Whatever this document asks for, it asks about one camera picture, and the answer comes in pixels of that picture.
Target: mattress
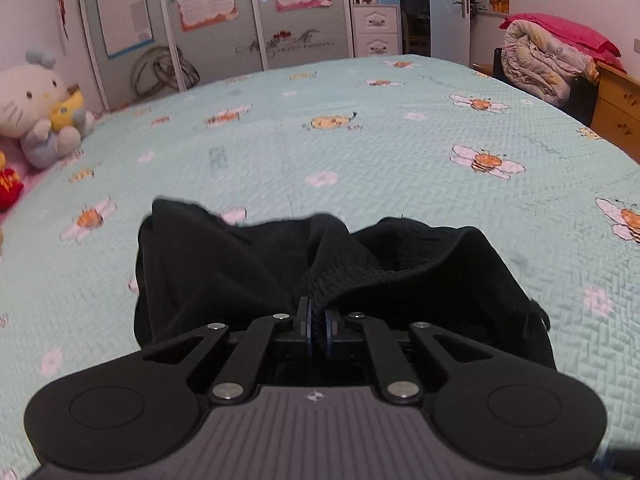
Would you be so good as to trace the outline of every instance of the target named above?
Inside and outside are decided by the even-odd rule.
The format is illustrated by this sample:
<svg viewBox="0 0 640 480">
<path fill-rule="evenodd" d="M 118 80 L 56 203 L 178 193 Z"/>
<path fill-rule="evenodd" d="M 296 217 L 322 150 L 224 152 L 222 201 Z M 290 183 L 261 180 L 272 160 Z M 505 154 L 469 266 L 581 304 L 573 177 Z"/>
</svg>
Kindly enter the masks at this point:
<svg viewBox="0 0 640 480">
<path fill-rule="evenodd" d="M 137 349 L 136 235 L 156 196 L 228 222 L 330 212 L 480 228 L 552 321 L 559 370 L 640 446 L 640 169 L 557 109 L 418 56 L 217 82 L 108 116 L 4 222 L 0 478 L 48 381 Z"/>
</svg>

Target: white door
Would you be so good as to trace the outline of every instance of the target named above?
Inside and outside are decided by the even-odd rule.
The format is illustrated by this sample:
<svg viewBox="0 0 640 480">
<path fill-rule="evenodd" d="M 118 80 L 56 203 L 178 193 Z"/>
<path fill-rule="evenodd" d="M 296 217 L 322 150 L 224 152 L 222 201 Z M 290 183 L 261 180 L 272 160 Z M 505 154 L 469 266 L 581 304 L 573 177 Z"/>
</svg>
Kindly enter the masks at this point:
<svg viewBox="0 0 640 480">
<path fill-rule="evenodd" d="M 469 0 L 430 0 L 431 57 L 469 65 Z"/>
</svg>

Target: ornate drawer pull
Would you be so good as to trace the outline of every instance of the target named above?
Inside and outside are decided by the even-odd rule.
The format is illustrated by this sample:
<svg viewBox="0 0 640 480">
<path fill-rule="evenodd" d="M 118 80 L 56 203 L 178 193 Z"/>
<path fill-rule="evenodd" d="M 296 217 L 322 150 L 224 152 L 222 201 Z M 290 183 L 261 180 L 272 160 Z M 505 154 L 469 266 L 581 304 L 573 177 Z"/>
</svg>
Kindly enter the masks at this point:
<svg viewBox="0 0 640 480">
<path fill-rule="evenodd" d="M 638 104 L 638 101 L 636 100 L 636 96 L 633 94 L 625 94 L 625 101 L 626 101 L 626 104 L 630 106 L 636 106 Z"/>
<path fill-rule="evenodd" d="M 618 129 L 623 135 L 631 135 L 631 130 L 626 127 L 626 123 L 623 123 L 623 124 L 618 123 Z"/>
</svg>

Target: yellow plush banana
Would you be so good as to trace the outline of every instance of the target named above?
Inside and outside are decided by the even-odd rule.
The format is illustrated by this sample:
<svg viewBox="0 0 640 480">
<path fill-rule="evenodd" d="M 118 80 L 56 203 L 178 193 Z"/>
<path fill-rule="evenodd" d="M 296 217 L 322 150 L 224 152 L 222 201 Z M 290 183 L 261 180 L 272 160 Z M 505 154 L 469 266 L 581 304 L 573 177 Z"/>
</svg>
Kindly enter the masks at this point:
<svg viewBox="0 0 640 480">
<path fill-rule="evenodd" d="M 59 132 L 65 126 L 73 126 L 74 112 L 82 108 L 84 108 L 84 98 L 80 91 L 77 91 L 63 103 L 54 106 L 50 115 L 51 129 Z"/>
</svg>

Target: red plush toy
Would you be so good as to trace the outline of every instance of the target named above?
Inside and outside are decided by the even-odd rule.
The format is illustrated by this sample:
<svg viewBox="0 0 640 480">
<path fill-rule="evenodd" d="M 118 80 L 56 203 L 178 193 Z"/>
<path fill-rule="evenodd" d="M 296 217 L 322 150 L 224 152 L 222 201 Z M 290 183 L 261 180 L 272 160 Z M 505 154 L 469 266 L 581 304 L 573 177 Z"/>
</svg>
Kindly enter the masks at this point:
<svg viewBox="0 0 640 480">
<path fill-rule="evenodd" d="M 6 157 L 0 152 L 0 212 L 4 212 L 18 202 L 24 184 L 14 170 L 6 168 Z"/>
</svg>

